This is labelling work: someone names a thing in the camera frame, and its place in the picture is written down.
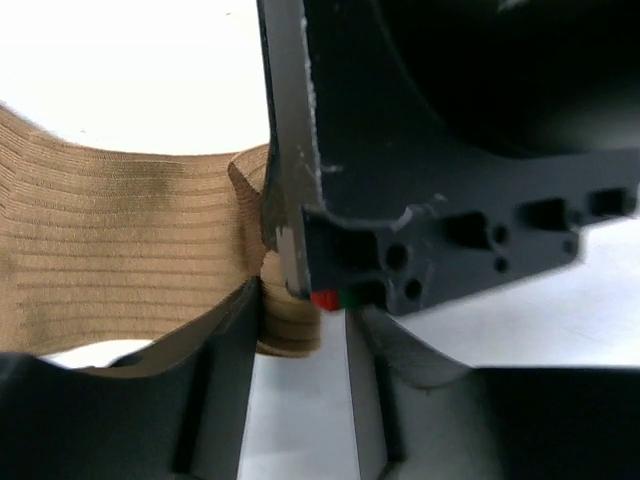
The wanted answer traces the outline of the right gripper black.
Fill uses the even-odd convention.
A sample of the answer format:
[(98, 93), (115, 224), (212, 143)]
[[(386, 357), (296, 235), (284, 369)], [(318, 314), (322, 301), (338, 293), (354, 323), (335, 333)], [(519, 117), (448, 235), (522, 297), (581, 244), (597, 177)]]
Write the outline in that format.
[(261, 1), (262, 225), (295, 296), (403, 316), (639, 203), (635, 1)]

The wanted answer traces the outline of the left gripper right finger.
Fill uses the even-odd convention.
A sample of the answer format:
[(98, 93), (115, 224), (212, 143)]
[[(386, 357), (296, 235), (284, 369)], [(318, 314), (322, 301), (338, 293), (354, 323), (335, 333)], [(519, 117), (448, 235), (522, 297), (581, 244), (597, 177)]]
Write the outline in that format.
[(458, 362), (376, 310), (346, 315), (363, 479), (635, 479), (639, 373)]

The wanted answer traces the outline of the brown sock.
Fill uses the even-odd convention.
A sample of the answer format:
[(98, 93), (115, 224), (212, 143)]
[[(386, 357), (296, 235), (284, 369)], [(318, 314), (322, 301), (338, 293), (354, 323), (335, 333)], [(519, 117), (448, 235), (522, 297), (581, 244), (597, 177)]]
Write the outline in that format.
[(1, 113), (1, 347), (47, 355), (156, 340), (259, 278), (261, 354), (300, 358), (321, 320), (262, 241), (269, 149), (155, 155), (84, 147)]

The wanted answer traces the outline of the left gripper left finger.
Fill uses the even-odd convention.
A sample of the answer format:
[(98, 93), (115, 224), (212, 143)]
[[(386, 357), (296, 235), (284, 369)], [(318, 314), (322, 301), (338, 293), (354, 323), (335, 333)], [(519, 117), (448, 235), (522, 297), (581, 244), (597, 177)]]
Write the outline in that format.
[(1, 356), (5, 479), (233, 479), (260, 318), (250, 280), (106, 368)]

